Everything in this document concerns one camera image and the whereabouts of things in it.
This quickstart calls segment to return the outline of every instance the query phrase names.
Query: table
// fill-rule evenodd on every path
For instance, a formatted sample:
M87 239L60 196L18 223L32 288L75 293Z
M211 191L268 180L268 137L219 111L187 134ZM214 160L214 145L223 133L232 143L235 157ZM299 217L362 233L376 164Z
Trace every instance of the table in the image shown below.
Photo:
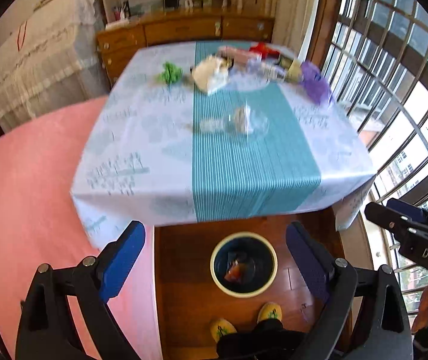
M99 251L88 242L69 196L83 147L106 98L44 115L0 138L0 333L12 358L25 299L41 263L76 266ZM161 360L153 262L153 228L118 297L109 307L143 360ZM69 297L89 356L99 358Z
M211 96L188 80L159 82L165 61L189 72L226 44L251 45L150 47L122 73L71 188L93 246L116 239L133 219L163 226L315 211L337 202L338 228L354 218L376 171L337 105L316 107L300 86L242 71ZM265 136L245 144L198 132L201 121L245 103L269 119Z

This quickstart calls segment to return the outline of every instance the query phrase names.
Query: pink bed sheet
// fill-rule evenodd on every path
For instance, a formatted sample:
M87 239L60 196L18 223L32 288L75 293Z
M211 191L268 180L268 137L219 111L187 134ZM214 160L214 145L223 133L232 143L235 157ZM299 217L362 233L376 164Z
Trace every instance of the pink bed sheet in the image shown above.
M99 253L88 242L69 189L105 100L60 109L0 138L0 333L13 358L20 301L25 299L37 266L74 266L83 257ZM79 305L76 301L71 305L86 353L99 358ZM146 228L143 251L109 307L143 360L162 359L153 228Z

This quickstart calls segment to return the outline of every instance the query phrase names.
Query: white tablecloth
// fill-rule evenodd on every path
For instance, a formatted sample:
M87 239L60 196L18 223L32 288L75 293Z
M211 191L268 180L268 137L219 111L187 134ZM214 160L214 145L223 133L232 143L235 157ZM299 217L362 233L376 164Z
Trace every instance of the white tablecloth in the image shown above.
M337 107L316 107L300 86L238 71L214 95L184 80L159 82L163 63L185 72L222 44L197 42L140 50L102 110L71 194L101 248L129 221L171 225L324 209L349 226L376 174L369 154ZM269 119L268 133L245 143L200 133L199 122L248 103Z

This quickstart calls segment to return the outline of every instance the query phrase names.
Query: red object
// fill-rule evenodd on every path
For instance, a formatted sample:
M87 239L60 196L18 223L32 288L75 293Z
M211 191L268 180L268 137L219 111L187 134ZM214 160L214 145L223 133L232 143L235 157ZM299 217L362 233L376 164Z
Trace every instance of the red object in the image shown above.
M228 272L225 274L224 279L231 283L241 283L242 276L246 271L246 264L239 263L239 261L235 260L232 262L231 267Z
M260 54L262 59L266 59L268 56L279 58L281 55L277 50L267 47L265 43L258 43L256 46L251 47L249 51Z

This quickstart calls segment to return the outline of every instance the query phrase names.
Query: foot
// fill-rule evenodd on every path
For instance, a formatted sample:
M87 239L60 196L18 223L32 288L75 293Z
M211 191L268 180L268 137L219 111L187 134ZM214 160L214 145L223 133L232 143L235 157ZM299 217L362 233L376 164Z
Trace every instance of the foot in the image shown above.
M281 306L274 302L266 303L257 316L257 323L266 319L278 319L282 321Z
M237 333L236 328L224 318L211 323L211 335L215 342L219 342L222 336Z

